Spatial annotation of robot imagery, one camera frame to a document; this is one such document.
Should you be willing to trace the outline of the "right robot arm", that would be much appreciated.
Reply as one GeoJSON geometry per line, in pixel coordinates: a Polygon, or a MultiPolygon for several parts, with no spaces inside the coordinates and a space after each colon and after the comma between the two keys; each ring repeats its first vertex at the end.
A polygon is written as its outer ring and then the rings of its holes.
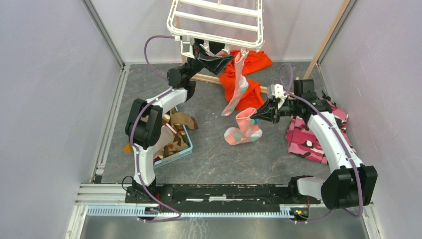
{"type": "Polygon", "coordinates": [[[330,210],[369,205],[378,178],[375,167],[366,166],[353,152],[328,101],[317,96],[313,80],[294,80],[293,85],[293,94],[280,84],[270,85],[267,101],[252,119],[278,123],[280,117],[301,117],[320,143],[330,175],[327,179],[293,177],[287,190],[289,200],[300,203],[310,196],[323,201],[330,210]]]}

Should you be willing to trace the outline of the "wooden drying rack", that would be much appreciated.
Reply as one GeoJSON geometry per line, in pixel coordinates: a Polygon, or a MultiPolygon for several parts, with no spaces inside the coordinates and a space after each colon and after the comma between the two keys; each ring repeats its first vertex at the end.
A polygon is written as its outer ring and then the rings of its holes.
{"type": "MultiPolygon", "coordinates": [[[[303,76],[304,79],[307,79],[310,74],[312,73],[314,67],[317,67],[319,62],[322,61],[322,55],[325,50],[328,50],[329,48],[329,41],[333,40],[336,36],[336,33],[341,28],[342,23],[347,18],[347,15],[349,14],[350,10],[353,8],[353,5],[356,3],[355,0],[344,0],[340,6],[340,9],[336,16],[333,19],[333,22],[330,25],[330,28],[328,32],[325,35],[324,40],[322,41],[320,47],[318,48],[317,52],[315,53],[311,63],[309,64],[309,67],[303,76]]],[[[199,80],[202,82],[212,83],[221,85],[221,82],[218,77],[204,75],[204,74],[196,74],[193,76],[193,80],[199,80]]]]}

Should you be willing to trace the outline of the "white clip hanger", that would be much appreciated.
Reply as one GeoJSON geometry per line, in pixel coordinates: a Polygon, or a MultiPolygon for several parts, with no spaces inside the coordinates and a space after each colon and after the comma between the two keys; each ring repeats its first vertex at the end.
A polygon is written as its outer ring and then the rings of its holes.
{"type": "Polygon", "coordinates": [[[231,48],[258,52],[264,45],[261,0],[174,0],[166,26],[172,36],[224,43],[231,48]]]}

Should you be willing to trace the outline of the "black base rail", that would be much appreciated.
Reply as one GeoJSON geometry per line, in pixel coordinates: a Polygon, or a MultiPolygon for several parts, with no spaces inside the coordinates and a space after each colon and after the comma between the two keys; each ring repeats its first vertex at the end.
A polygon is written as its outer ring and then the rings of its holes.
{"type": "Polygon", "coordinates": [[[302,207],[319,204],[314,197],[295,193],[285,184],[161,184],[150,190],[141,186],[126,189],[126,203],[155,203],[157,200],[181,213],[276,213],[280,205],[302,207]]]}

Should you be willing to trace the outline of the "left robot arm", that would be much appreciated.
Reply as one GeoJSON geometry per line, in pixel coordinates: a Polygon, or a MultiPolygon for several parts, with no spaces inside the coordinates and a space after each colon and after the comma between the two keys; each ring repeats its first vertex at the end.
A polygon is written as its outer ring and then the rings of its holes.
{"type": "Polygon", "coordinates": [[[192,55],[184,64],[167,71],[165,79],[170,88],[148,100],[136,99],[125,127],[134,153],[132,188],[145,203],[156,198],[153,149],[161,136],[163,115],[194,95],[194,75],[202,69],[217,75],[233,59],[227,53],[229,46],[224,43],[194,39],[193,42],[182,43],[182,46],[187,46],[192,55]]]}

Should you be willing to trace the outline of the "orange shirt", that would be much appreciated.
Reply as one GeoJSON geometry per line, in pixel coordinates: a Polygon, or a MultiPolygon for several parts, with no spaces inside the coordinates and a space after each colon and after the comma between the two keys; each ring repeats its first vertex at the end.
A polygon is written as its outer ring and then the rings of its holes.
{"type": "Polygon", "coordinates": [[[263,51],[248,51],[247,55],[242,55],[240,50],[232,50],[230,55],[234,58],[219,75],[228,102],[222,112],[223,116],[231,114],[234,110],[259,108],[264,104],[260,83],[246,78],[246,75],[272,65],[272,60],[263,51]]]}

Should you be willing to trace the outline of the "brown tan sock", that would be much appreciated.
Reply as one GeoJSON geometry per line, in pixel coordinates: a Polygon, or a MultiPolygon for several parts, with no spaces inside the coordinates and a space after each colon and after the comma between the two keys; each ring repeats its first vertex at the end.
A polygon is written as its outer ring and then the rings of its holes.
{"type": "Polygon", "coordinates": [[[199,129],[196,119],[184,112],[170,113],[170,120],[173,124],[186,125],[189,129],[199,129]]]}

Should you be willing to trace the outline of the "pink sock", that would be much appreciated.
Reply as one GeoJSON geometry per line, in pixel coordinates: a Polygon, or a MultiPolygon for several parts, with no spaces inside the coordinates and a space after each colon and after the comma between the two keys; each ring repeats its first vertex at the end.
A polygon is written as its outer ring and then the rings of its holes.
{"type": "Polygon", "coordinates": [[[234,88],[230,101],[221,113],[222,116],[229,116],[235,110],[249,87],[249,84],[242,73],[246,56],[247,52],[244,54],[241,51],[238,52],[223,74],[226,77],[226,82],[231,83],[231,86],[234,88]]]}
{"type": "Polygon", "coordinates": [[[255,142],[262,136],[258,121],[251,118],[256,112],[256,108],[247,108],[236,115],[238,127],[230,127],[224,133],[224,140],[229,145],[255,142]]]}

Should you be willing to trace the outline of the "pink camouflage backpack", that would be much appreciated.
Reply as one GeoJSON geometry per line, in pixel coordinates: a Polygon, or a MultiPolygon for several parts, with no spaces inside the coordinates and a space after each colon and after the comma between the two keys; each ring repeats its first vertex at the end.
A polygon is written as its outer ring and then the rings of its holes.
{"type": "MultiPolygon", "coordinates": [[[[337,126],[342,132],[347,143],[353,148],[347,134],[347,120],[348,113],[340,109],[336,103],[328,101],[334,114],[337,126]]],[[[309,161],[318,162],[321,164],[328,164],[327,157],[317,140],[315,134],[305,124],[304,120],[300,117],[293,116],[287,130],[286,140],[288,143],[287,150],[296,156],[304,158],[309,161]]]]}

